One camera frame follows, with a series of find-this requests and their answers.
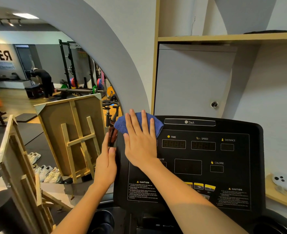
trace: exercise bike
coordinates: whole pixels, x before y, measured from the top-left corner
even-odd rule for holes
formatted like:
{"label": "exercise bike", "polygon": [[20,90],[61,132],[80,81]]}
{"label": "exercise bike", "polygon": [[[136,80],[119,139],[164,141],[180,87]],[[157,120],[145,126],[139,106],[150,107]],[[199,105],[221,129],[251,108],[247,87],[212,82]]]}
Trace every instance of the exercise bike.
{"label": "exercise bike", "polygon": [[[112,117],[112,115],[110,115],[110,107],[113,105],[112,107],[116,109],[115,114]],[[108,146],[112,147],[114,145],[114,142],[116,141],[116,138],[118,136],[118,131],[114,128],[114,123],[116,122],[116,118],[118,117],[118,109],[120,107],[120,104],[116,101],[111,101],[111,100],[102,100],[102,108],[104,110],[107,110],[105,116],[106,116],[106,127],[109,127],[109,142],[108,142]]]}

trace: blue towel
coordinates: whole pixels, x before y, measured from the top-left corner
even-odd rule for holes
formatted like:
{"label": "blue towel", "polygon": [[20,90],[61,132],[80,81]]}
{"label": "blue towel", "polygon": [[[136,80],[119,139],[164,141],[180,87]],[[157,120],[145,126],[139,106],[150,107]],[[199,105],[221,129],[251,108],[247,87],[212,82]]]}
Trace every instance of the blue towel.
{"label": "blue towel", "polygon": [[[150,119],[153,118],[154,119],[154,127],[155,127],[155,137],[157,138],[159,136],[159,134],[161,133],[161,130],[163,128],[163,123],[157,119],[155,116],[149,114],[149,113],[146,113],[147,114],[147,119],[148,119],[148,128],[149,128],[149,131],[150,131]],[[142,122],[142,118],[141,118],[141,112],[137,112],[136,113],[136,117],[138,119],[138,122],[139,122],[139,125],[140,125],[140,128],[142,130],[142,127],[141,127],[141,122]],[[118,120],[115,122],[114,124],[114,128],[117,129],[119,132],[121,133],[128,133],[127,131],[127,128],[126,128],[126,120],[125,120],[125,115],[124,116],[121,116],[118,118]]]}

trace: cabinet door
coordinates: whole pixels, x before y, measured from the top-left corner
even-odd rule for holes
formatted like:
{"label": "cabinet door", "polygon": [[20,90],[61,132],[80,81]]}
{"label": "cabinet door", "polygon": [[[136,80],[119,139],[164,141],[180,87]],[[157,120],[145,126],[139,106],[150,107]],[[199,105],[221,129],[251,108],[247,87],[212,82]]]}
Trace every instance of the cabinet door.
{"label": "cabinet door", "polygon": [[235,53],[233,46],[160,44],[154,114],[219,117]]}

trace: forearm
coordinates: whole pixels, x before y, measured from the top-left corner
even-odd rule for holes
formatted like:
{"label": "forearm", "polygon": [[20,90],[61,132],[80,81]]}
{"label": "forearm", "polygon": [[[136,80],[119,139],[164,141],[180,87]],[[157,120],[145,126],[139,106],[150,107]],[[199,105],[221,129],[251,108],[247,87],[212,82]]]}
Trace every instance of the forearm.
{"label": "forearm", "polygon": [[195,233],[195,227],[197,233],[246,233],[158,159],[141,169],[164,198],[184,234]]}
{"label": "forearm", "polygon": [[79,203],[53,231],[53,234],[85,234],[106,191],[106,187],[92,184]]}

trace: squat rack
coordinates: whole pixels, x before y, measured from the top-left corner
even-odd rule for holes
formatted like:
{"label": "squat rack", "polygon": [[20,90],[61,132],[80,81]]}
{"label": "squat rack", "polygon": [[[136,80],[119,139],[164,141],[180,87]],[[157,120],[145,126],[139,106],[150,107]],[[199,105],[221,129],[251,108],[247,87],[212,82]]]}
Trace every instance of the squat rack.
{"label": "squat rack", "polygon": [[[59,45],[60,45],[60,50],[61,50],[61,54],[62,54],[62,60],[63,60],[63,64],[64,64],[64,71],[65,71],[64,74],[66,75],[66,78],[67,78],[67,84],[68,84],[69,89],[70,89],[70,86],[71,86],[70,75],[69,75],[69,70],[70,70],[71,74],[73,74],[73,78],[74,78],[74,82],[75,82],[75,88],[78,89],[79,85],[78,85],[77,78],[76,78],[75,66],[74,66],[72,50],[71,50],[71,45],[72,44],[77,44],[77,43],[75,43],[73,41],[62,42],[62,40],[59,39]],[[64,54],[63,45],[66,45],[68,47],[69,54],[67,56]],[[71,61],[70,69],[67,68],[67,63],[66,63],[66,59],[65,59],[66,57],[69,58],[70,61]],[[94,87],[96,84],[95,84],[94,79],[93,79],[93,71],[92,71],[92,68],[91,68],[90,60],[91,60],[90,56],[88,55],[89,75],[90,75],[90,78],[91,78],[92,87]]]}

